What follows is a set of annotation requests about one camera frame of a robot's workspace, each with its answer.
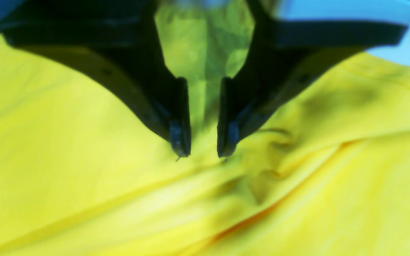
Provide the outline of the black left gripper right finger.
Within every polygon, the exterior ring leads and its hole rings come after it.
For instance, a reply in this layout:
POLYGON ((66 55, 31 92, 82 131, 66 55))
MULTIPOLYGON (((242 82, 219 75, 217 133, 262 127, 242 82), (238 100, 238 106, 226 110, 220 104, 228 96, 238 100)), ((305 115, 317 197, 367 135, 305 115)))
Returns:
POLYGON ((408 0, 246 3, 255 26, 244 65, 221 83, 221 158, 335 65, 367 49, 397 45, 409 27, 408 0))

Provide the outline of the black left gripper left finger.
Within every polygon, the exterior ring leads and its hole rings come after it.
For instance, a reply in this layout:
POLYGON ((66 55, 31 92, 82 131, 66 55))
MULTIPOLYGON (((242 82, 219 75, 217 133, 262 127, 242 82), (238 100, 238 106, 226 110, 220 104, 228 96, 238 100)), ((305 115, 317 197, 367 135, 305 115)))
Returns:
POLYGON ((2 19, 0 30, 12 47, 104 86, 187 157, 187 81, 165 64, 154 18, 158 6, 158 0, 28 0, 2 19))

